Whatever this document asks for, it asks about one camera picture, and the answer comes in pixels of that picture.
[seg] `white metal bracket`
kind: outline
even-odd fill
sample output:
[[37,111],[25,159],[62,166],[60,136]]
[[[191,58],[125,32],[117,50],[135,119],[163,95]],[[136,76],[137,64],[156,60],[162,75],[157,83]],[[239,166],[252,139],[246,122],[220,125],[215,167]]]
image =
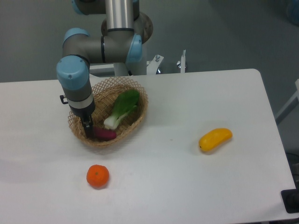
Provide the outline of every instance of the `white metal bracket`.
[[299,79],[295,82],[297,91],[289,98],[282,108],[275,115],[275,121],[278,125],[289,113],[299,104]]

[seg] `orange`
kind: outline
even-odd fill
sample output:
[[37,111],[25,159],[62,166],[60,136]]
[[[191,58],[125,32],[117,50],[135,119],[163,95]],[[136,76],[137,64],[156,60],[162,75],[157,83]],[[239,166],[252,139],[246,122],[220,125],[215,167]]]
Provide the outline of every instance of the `orange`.
[[109,171],[101,165],[92,165],[87,171],[87,182],[94,188],[104,186],[109,180]]

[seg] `metal arm tube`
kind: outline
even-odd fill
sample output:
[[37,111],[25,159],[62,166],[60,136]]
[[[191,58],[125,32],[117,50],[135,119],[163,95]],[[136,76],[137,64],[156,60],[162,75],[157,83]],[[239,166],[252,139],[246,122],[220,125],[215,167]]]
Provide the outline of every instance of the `metal arm tube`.
[[107,29],[133,29],[132,0],[106,0]]
[[63,45],[63,57],[78,55],[89,67],[92,63],[103,63],[102,45],[100,37],[88,37],[86,35],[73,35]]

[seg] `blue joint cap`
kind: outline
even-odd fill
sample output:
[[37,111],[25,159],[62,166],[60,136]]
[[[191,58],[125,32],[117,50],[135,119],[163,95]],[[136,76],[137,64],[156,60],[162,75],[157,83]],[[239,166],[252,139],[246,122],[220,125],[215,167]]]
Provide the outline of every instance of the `blue joint cap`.
[[84,34],[86,36],[90,36],[90,34],[81,28],[71,28],[69,29],[65,35],[64,35],[64,42],[66,41],[67,38],[69,38],[70,36],[76,35],[76,34]]
[[73,6],[73,9],[74,9],[74,11],[75,11],[77,14],[79,14],[79,15],[84,15],[84,14],[80,11],[80,9],[78,8],[78,6],[77,6],[75,0],[71,0],[71,5]]
[[69,55],[62,58],[56,66],[57,78],[62,87],[68,90],[81,89],[89,79],[89,70],[78,56]]
[[126,63],[139,62],[142,59],[141,36],[135,34],[127,55]]

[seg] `toy fruit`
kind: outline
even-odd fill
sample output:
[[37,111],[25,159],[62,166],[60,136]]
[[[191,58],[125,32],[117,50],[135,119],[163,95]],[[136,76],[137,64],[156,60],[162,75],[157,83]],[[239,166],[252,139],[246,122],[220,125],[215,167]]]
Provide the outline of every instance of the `toy fruit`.
[[109,171],[101,165],[92,165],[87,171],[87,182],[94,188],[104,186],[109,180]]
[[211,130],[199,140],[202,151],[208,152],[233,137],[233,133],[227,128],[216,128]]

